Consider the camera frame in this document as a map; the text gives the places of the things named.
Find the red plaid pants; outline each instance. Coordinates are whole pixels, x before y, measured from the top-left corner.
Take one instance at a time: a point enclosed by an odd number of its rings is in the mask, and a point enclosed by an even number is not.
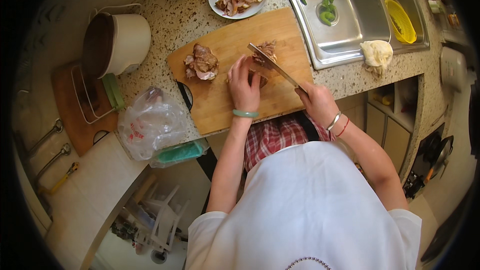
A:
[[[318,141],[335,141],[335,136],[326,128],[316,123],[307,112],[305,116],[315,127]],[[291,145],[308,142],[308,136],[302,125],[292,115],[253,124],[245,142],[244,167],[249,172],[261,159]]]

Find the kitchen knife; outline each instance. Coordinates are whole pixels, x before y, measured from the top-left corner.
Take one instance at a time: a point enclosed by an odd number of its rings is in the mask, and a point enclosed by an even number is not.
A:
[[[252,52],[256,53],[261,59],[264,61],[262,63],[262,66],[268,68],[268,69],[275,69],[278,73],[280,73],[281,76],[283,76],[289,83],[291,83],[295,88],[298,88],[302,90],[305,94],[308,95],[308,93],[301,87],[290,75],[288,75],[287,72],[283,71],[282,68],[280,68],[277,63],[275,63],[271,58],[269,58],[265,53],[263,53],[260,49],[258,49],[255,45],[252,43],[248,44],[248,49],[251,50]]]

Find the yellow colander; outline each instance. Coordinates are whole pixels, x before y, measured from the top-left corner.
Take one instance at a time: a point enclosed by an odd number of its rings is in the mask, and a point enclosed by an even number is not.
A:
[[[403,10],[402,6],[394,0],[385,0],[390,20],[393,24],[393,32],[400,42],[412,44],[417,40],[417,33],[413,29],[409,16]]]

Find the hand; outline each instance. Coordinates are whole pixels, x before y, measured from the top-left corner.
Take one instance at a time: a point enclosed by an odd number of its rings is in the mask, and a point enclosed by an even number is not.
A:
[[[260,105],[260,75],[255,72],[251,86],[248,83],[248,69],[252,62],[251,56],[242,55],[228,71],[228,86],[238,111],[256,112]]]
[[[339,112],[332,93],[324,85],[316,86],[309,82],[303,82],[300,86],[308,93],[308,96],[298,88],[295,89],[295,92],[300,96],[307,113],[321,126],[327,128]]]

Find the sink basin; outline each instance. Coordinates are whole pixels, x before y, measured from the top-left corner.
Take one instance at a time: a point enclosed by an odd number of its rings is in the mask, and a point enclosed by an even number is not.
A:
[[[415,30],[415,33],[417,33],[417,40],[412,44],[402,43],[395,38],[395,35],[393,34],[393,27],[391,27],[392,39],[390,40],[390,45],[392,45],[393,51],[395,53],[405,53],[416,51],[415,49],[428,49],[430,47],[428,41],[428,34],[426,33],[425,22],[423,20],[423,15],[420,11],[417,0],[394,1],[396,1],[399,5],[402,6],[402,8],[405,10],[406,14],[410,18],[413,29]]]
[[[318,8],[322,0],[290,0],[302,29],[315,69],[324,69],[363,60],[360,43],[383,40],[390,42],[394,53],[429,48],[423,16],[417,0],[395,0],[412,21],[417,40],[401,43],[395,38],[385,0],[334,0],[336,19],[332,26],[322,23]]]

